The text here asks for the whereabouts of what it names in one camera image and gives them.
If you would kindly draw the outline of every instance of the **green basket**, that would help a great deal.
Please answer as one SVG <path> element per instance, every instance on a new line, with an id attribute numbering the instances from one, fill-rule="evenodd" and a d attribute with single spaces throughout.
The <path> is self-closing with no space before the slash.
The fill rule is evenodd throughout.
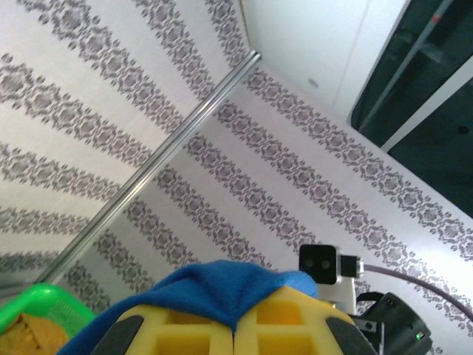
<path id="1" fill-rule="evenodd" d="M 0 334 L 20 313 L 47 318 L 75 336 L 95 318 L 87 307 L 62 288 L 39 283 L 31 286 L 0 308 Z"/>

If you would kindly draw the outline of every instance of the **wallpaper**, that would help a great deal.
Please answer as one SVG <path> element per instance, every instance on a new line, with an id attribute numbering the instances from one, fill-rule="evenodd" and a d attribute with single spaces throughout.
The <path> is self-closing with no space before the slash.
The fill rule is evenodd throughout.
<path id="1" fill-rule="evenodd" d="M 249 53 L 233 0 L 0 4 L 0 285 L 34 280 Z"/>
<path id="2" fill-rule="evenodd" d="M 189 263 L 282 271 L 301 244 L 329 243 L 471 307 L 472 220 L 333 117 L 263 63 L 58 284 L 100 312 Z M 356 286 L 406 300 L 432 330 L 431 354 L 471 347 L 472 322 L 432 292 L 368 272 Z"/>

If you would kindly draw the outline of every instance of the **silver pole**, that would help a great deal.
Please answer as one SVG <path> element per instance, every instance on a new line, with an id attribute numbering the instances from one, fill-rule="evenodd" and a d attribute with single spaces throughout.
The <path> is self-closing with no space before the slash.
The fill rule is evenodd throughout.
<path id="1" fill-rule="evenodd" d="M 406 70 L 407 66 L 409 65 L 411 60 L 414 58 L 414 55 L 417 54 L 417 52 L 422 47 L 422 45 L 425 42 L 425 40 L 427 39 L 427 37 L 429 37 L 430 33 L 434 30 L 435 26 L 437 26 L 437 23 L 442 19 L 443 14 L 447 11 L 447 9 L 449 8 L 449 6 L 452 2 L 453 2 L 453 0 L 443 0 L 440 3 L 440 5 L 437 8 L 437 10 L 435 11 L 434 15 L 431 17 L 429 23 L 424 27 L 421 34 L 417 38 L 417 41 L 414 42 L 414 44 L 412 45 L 410 51 L 407 53 L 406 58 L 404 58 L 401 65 L 396 70 L 396 72 L 394 73 L 391 80 L 389 81 L 389 83 L 384 88 L 381 95 L 379 95 L 378 100 L 376 100 L 375 104 L 373 105 L 372 109 L 370 110 L 370 113 L 368 113 L 368 115 L 361 122 L 360 128 L 358 129 L 359 132 L 363 132 L 367 128 L 367 126 L 371 122 L 373 116 L 375 115 L 375 113 L 379 110 L 379 108 L 383 104 L 384 99 L 388 96 L 388 94 L 391 91 L 392 87 L 399 80 L 399 78 L 401 77 L 404 70 Z"/>

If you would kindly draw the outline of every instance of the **blue towel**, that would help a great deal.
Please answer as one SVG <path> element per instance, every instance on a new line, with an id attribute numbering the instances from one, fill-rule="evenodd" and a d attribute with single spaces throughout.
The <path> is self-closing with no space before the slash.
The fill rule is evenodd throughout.
<path id="1" fill-rule="evenodd" d="M 316 296 L 316 284 L 301 271 L 276 273 L 252 263 L 224 260 L 185 266 L 149 291 L 128 297 L 104 311 L 58 355 L 90 354 L 118 317 L 140 304 L 196 314 L 227 325 L 235 332 L 239 319 L 248 310 L 284 285 Z"/>

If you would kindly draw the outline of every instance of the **purple cable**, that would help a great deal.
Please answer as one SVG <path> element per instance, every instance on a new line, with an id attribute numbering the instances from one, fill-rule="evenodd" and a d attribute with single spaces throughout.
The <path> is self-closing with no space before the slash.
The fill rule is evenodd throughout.
<path id="1" fill-rule="evenodd" d="M 426 281 L 416 279 L 413 276 L 402 274 L 401 272 L 398 272 L 398 271 L 389 270 L 388 268 L 382 268 L 380 266 L 366 265 L 365 264 L 364 269 L 366 271 L 377 272 L 379 274 L 384 274 L 384 275 L 396 277 L 396 278 L 404 280 L 404 281 L 409 281 L 410 283 L 415 283 L 415 284 L 417 284 L 421 287 L 426 288 L 427 290 L 435 292 L 440 297 L 443 297 L 445 300 L 449 301 L 455 307 L 460 309 L 460 311 L 462 311 L 473 322 L 473 312 L 472 312 L 471 309 L 469 309 L 466 305 L 464 305 L 459 300 L 455 299 L 452 295 L 447 294 L 445 291 L 440 290 L 438 287 L 436 287 L 436 286 L 434 286 L 434 285 L 432 285 L 432 284 L 430 284 Z"/>

